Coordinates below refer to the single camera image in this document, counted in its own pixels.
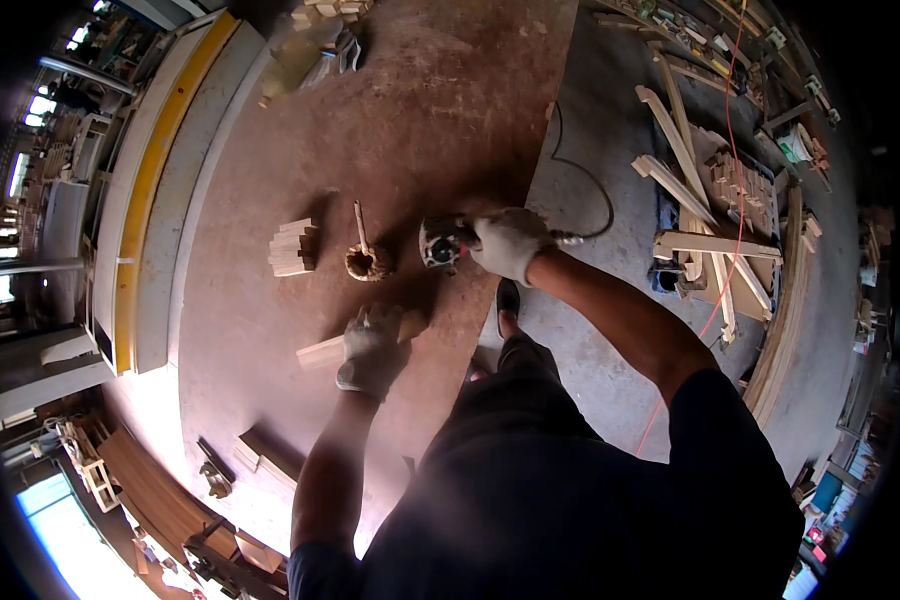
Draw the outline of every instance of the white work glove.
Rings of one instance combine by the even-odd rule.
[[[410,341],[397,341],[402,320],[399,306],[360,307],[343,332],[343,364],[336,371],[337,388],[363,392],[384,402],[410,360]]]
[[[473,223],[480,249],[471,249],[473,259],[483,269],[526,287],[527,267],[544,248],[556,246],[547,224],[526,208],[504,208]]]

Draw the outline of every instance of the dark shorts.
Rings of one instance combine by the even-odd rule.
[[[564,390],[550,348],[522,331],[504,343],[497,372],[463,384],[423,461],[473,438],[501,433],[603,441]]]

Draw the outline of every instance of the workbench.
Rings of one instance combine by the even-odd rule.
[[[497,282],[470,258],[453,276],[425,270],[420,222],[523,205],[576,13],[572,0],[382,3],[361,20],[356,73],[334,64],[315,89],[267,108],[256,83],[220,151],[187,266],[177,366],[193,474],[198,437],[229,457],[255,424],[309,452],[339,393],[336,367],[304,371],[295,352],[341,334],[360,305],[420,309],[429,328],[370,434],[358,538],[372,536],[408,478],[402,457],[420,460],[456,400]],[[354,200],[369,241],[394,256],[382,282],[347,275]],[[320,225],[315,270],[274,277],[270,240],[307,217]],[[281,490],[230,466],[237,485],[221,510],[282,536],[284,516],[249,508]]]

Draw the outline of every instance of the yellow stripe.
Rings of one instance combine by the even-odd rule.
[[[140,260],[143,257],[147,224],[150,222],[151,208],[164,164],[177,137],[177,131],[187,109],[204,81],[210,66],[224,49],[230,36],[240,24],[229,12],[222,13],[180,71],[167,101],[160,109],[153,126],[153,132],[146,142],[143,158],[133,181],[130,202],[123,221],[120,239],[120,254],[131,259],[117,264],[117,289],[114,306],[114,365],[120,374],[127,369],[136,370],[137,280],[140,274]]]

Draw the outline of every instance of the navy shirt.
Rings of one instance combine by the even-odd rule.
[[[487,395],[572,404],[542,378],[498,379]],[[497,414],[507,426],[493,432],[484,418],[437,435],[362,561],[321,542],[296,548],[289,597],[780,598],[804,520],[719,371],[673,398],[669,464]]]

